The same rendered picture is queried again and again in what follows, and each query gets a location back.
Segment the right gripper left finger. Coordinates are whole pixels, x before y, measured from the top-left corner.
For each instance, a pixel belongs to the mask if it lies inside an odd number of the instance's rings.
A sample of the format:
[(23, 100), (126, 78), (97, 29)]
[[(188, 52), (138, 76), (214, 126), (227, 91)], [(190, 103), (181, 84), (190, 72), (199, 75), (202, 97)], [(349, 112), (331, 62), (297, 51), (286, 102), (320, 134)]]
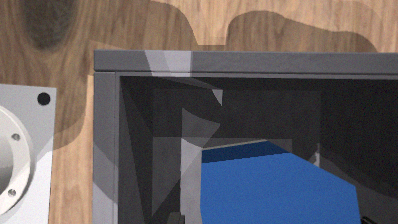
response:
[(181, 215), (181, 212), (170, 212), (167, 224), (185, 224), (185, 215)]

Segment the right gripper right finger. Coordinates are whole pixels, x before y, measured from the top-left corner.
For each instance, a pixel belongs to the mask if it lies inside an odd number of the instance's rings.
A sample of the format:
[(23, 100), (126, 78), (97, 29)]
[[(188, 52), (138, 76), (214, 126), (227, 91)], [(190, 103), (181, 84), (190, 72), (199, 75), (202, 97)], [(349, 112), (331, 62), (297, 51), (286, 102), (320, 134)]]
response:
[(388, 224), (376, 216), (363, 216), (361, 224)]

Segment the grey crate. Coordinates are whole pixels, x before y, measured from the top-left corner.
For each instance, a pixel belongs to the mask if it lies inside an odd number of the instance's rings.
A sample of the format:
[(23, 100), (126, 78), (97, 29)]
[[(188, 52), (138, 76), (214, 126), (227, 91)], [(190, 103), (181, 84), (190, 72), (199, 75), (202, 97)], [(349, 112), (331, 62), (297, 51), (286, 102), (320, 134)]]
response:
[(398, 224), (398, 53), (95, 49), (92, 224), (202, 224), (202, 148), (267, 140)]

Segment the tall dark blue block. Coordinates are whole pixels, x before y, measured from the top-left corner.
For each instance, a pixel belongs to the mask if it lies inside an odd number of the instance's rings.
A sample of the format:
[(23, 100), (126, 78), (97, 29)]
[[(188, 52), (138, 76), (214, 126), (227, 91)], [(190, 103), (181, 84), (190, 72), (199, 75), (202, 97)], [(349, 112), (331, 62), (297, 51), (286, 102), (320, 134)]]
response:
[(202, 148), (202, 224), (361, 224), (356, 187), (263, 139)]

